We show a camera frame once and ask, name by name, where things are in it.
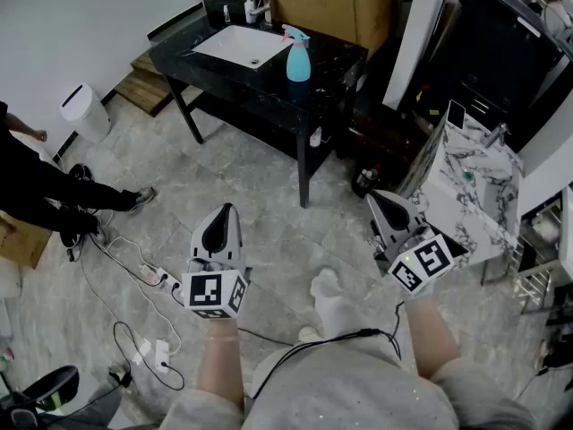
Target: tile floor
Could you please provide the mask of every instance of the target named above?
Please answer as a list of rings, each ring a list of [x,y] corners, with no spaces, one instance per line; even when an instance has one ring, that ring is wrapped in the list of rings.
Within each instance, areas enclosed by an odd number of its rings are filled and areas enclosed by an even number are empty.
[[[190,101],[197,90],[188,88]],[[64,155],[70,168],[86,163],[95,178],[116,188],[137,190],[154,185],[158,198],[136,217],[117,213],[110,227],[141,245],[146,259],[175,275],[188,266],[192,231],[223,202],[232,202],[241,215],[248,264],[253,267],[239,323],[261,334],[294,342],[304,325],[320,329],[312,309],[309,285],[321,267],[338,271],[343,286],[372,320],[390,329],[399,301],[398,286],[381,281],[372,249],[364,201],[353,195],[348,180],[350,161],[333,155],[312,179],[311,206],[298,205],[296,165],[289,157],[254,140],[200,110],[193,118],[205,137],[195,142],[171,103],[155,119],[120,97],[107,106],[114,126],[100,144],[78,138]],[[107,219],[109,212],[103,212]],[[117,242],[111,252],[130,269],[139,269],[133,246]],[[125,272],[92,243],[82,251],[85,275],[94,290],[120,319],[130,324],[138,340],[167,339],[176,345],[167,322]],[[516,396],[534,374],[533,358],[543,336],[543,316],[519,315],[517,303],[504,287],[479,285],[482,266],[451,272],[436,289],[440,309],[461,350],[482,365],[509,395]],[[143,288],[158,310],[173,321],[181,335],[181,352],[172,357],[193,387],[201,358],[204,323],[175,304],[171,296]],[[14,337],[10,341],[19,361],[10,379],[23,387],[52,369],[77,365],[95,377],[120,360],[112,336],[113,318],[90,291],[81,264],[66,259],[58,235],[53,235],[35,271],[25,271],[21,298],[7,300]],[[398,331],[407,367],[414,367],[406,317]],[[126,338],[119,339],[133,354]],[[244,380],[277,346],[242,333]],[[522,397],[545,428],[563,408],[562,393],[571,371],[536,378]],[[142,366],[134,368],[138,394],[124,400],[124,411],[136,423],[161,419],[177,392],[158,383]],[[165,380],[179,384],[174,374]]]

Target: brown cardboard box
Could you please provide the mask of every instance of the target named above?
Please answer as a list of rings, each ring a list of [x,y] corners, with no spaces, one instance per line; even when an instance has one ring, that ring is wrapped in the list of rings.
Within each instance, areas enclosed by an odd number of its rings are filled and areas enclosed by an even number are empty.
[[[394,32],[398,0],[274,0],[273,17],[326,33],[373,55]]]
[[[36,269],[52,231],[13,219],[2,211],[0,217],[12,223],[17,229],[9,237],[4,237],[4,232],[0,233],[0,256]]]

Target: blue spray bottle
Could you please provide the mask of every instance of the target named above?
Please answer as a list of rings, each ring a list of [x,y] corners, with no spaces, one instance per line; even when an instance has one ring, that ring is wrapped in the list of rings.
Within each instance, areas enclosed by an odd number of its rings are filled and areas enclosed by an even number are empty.
[[[283,24],[283,29],[285,30],[283,41],[288,37],[295,39],[286,61],[286,77],[291,82],[305,82],[311,77],[311,59],[308,57],[303,40],[310,37],[290,25]]]

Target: smartphone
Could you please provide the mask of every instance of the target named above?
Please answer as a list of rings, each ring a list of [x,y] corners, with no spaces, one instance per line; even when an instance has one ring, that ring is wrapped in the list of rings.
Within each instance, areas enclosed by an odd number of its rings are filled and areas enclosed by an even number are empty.
[[[463,129],[465,117],[466,109],[459,105],[457,102],[451,100],[449,102],[447,122],[451,125],[459,127],[460,129]]]

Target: trash can lid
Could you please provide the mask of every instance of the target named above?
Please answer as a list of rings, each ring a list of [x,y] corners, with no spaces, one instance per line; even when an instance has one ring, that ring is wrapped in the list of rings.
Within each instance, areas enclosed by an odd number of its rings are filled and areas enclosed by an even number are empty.
[[[83,82],[60,106],[62,116],[66,121],[77,121],[84,118],[90,111],[92,100],[93,90]]]

